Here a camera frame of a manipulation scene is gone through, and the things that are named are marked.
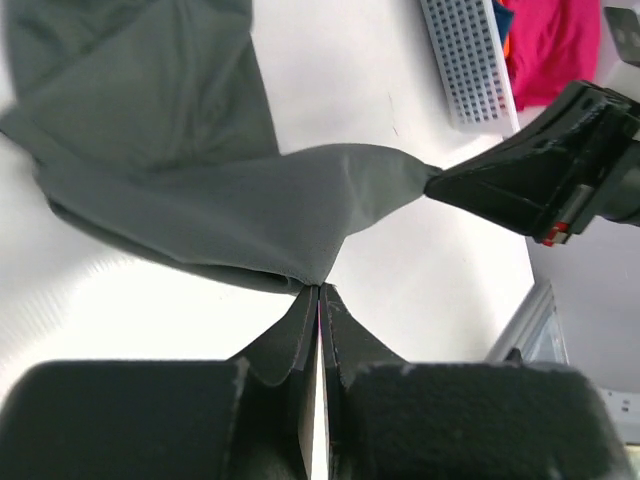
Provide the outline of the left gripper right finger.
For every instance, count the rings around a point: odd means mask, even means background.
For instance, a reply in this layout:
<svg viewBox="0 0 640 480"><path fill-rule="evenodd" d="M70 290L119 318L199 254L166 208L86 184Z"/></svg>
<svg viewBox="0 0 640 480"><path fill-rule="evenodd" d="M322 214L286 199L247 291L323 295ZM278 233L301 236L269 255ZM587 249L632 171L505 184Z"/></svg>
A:
<svg viewBox="0 0 640 480"><path fill-rule="evenodd" d="M605 404L579 371L527 362L412 363L319 294L332 479L629 479Z"/></svg>

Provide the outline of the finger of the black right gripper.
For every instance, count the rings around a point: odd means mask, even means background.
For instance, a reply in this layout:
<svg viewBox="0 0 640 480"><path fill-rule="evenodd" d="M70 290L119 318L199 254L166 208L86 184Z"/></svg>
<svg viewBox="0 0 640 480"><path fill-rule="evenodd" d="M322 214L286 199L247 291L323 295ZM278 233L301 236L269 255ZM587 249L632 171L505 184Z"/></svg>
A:
<svg viewBox="0 0 640 480"><path fill-rule="evenodd" d="M518 133L444 170L424 193L518 234L544 234L588 178L583 143L607 112L602 89L574 82Z"/></svg>

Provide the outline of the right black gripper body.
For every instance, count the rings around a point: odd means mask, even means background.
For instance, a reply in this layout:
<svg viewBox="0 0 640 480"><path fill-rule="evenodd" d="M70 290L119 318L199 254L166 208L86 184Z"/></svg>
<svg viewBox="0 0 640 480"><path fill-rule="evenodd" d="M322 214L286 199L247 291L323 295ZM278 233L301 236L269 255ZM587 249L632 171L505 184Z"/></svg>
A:
<svg viewBox="0 0 640 480"><path fill-rule="evenodd" d="M639 102L609 88L573 82L563 94L580 119L569 131L569 195L551 210L541 245L562 245L597 217L639 225Z"/></svg>

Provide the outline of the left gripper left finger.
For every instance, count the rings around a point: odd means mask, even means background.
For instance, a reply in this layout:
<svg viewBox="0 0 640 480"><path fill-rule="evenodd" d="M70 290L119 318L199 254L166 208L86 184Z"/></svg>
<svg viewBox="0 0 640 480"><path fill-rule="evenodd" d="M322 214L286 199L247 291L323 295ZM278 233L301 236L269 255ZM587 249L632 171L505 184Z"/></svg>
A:
<svg viewBox="0 0 640 480"><path fill-rule="evenodd" d="M5 479L307 479L319 289L227 360L50 361L1 411Z"/></svg>

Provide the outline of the grey t shirt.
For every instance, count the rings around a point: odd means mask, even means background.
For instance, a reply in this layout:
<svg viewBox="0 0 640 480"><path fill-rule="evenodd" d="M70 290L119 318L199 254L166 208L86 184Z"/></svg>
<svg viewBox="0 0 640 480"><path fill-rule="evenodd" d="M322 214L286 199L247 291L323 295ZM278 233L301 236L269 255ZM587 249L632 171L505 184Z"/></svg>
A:
<svg viewBox="0 0 640 480"><path fill-rule="evenodd" d="M125 251L293 293L437 167L394 148L283 154L248 1L9 1L16 104L1 131L53 212Z"/></svg>

